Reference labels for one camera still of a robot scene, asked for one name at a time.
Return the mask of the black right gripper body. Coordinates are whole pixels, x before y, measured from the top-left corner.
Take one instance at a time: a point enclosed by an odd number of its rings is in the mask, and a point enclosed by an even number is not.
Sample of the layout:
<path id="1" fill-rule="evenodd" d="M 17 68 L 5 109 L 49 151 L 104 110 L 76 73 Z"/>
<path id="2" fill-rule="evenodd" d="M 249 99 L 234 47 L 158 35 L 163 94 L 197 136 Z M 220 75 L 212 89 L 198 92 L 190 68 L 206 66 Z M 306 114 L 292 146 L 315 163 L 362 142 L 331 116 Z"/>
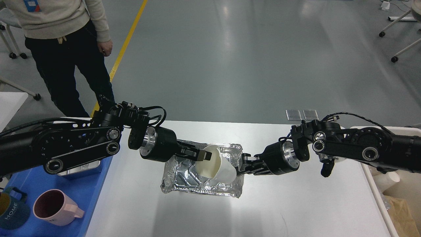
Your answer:
<path id="1" fill-rule="evenodd" d="M 269 172 L 275 175 L 297 171 L 300 165 L 293 143 L 290 141 L 268 145 L 260 154 L 260 159 L 265 163 Z"/>

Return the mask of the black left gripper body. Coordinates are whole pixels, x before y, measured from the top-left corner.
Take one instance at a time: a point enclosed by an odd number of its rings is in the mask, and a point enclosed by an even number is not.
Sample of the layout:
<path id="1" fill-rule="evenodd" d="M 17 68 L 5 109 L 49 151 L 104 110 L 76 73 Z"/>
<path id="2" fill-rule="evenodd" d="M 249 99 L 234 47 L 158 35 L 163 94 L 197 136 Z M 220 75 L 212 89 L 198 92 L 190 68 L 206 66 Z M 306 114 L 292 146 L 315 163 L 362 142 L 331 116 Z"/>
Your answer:
<path id="1" fill-rule="evenodd" d="M 146 160 L 165 163 L 177 150 L 177 137 L 173 130 L 149 126 L 140 147 L 140 156 Z"/>

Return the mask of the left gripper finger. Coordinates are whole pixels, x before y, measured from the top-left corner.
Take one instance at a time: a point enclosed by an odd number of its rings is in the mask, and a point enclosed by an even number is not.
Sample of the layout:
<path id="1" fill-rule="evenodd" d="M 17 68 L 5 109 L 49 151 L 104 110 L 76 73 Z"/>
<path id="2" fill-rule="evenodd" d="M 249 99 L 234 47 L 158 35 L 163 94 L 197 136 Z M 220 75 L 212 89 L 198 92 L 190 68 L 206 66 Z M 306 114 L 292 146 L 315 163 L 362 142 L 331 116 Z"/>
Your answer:
<path id="1" fill-rule="evenodd" d="M 177 157 L 192 160 L 195 162 L 211 160 L 212 152 L 199 149 L 193 144 L 188 144 L 182 141 L 177 141 L 177 145 L 178 145 L 178 148 L 176 151 Z"/>

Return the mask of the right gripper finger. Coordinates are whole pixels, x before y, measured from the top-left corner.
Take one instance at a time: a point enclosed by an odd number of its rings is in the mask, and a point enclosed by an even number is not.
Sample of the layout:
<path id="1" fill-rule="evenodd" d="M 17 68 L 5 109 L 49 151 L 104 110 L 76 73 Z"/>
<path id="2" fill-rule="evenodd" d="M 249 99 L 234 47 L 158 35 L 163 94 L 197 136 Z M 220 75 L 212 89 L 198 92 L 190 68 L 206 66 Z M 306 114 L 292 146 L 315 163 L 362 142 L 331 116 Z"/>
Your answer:
<path id="1" fill-rule="evenodd" d="M 237 175 L 253 174 L 253 175 L 270 175 L 267 164 L 258 156 L 251 156 L 248 153 L 242 153 L 237 167 Z"/>

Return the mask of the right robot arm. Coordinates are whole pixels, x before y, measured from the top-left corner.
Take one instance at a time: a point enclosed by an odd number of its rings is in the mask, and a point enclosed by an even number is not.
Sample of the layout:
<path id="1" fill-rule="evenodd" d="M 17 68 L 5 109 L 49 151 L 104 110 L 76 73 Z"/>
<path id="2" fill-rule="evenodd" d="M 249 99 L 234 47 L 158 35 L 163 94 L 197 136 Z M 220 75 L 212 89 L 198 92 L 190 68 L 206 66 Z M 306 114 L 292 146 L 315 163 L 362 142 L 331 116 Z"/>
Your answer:
<path id="1" fill-rule="evenodd" d="M 321 175 L 329 177 L 335 161 L 345 158 L 370 165 L 385 174 L 389 171 L 420 173 L 421 141 L 418 135 L 397 135 L 373 120 L 373 127 L 343 129 L 337 123 L 340 113 L 322 120 L 301 121 L 293 125 L 287 136 L 265 147 L 257 155 L 243 153 L 237 175 L 281 175 L 299 169 L 308 161 L 309 145 L 319 155 Z"/>

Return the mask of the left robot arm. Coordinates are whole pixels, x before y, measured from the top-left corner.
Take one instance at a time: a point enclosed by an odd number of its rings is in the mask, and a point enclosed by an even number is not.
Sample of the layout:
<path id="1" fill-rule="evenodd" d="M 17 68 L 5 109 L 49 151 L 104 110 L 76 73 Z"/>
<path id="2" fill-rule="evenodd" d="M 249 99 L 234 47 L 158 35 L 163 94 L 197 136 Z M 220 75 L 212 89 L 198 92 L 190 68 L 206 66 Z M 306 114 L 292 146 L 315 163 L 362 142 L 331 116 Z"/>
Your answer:
<path id="1" fill-rule="evenodd" d="M 47 118 L 5 130 L 0 139 L 1 178 L 39 166 L 59 174 L 116 155 L 125 128 L 130 129 L 129 149 L 139 150 L 143 159 L 166 162 L 176 155 L 195 162 L 211 160 L 211 152 L 179 141 L 174 131 L 162 127 L 165 110 L 150 117 L 154 109 L 162 107 L 114 103 L 101 96 L 90 120 Z"/>

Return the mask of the person's hand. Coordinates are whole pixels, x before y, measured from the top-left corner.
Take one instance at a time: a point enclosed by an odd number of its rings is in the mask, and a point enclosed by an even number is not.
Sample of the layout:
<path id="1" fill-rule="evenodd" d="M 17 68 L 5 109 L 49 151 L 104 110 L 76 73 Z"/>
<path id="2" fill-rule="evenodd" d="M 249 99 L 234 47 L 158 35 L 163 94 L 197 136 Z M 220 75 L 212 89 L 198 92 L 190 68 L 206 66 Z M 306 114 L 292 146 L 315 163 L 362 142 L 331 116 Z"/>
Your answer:
<path id="1" fill-rule="evenodd" d="M 98 46 L 99 52 L 103 54 L 104 57 L 108 57 L 112 53 L 113 41 L 111 39 L 107 42 L 98 41 L 97 46 Z"/>

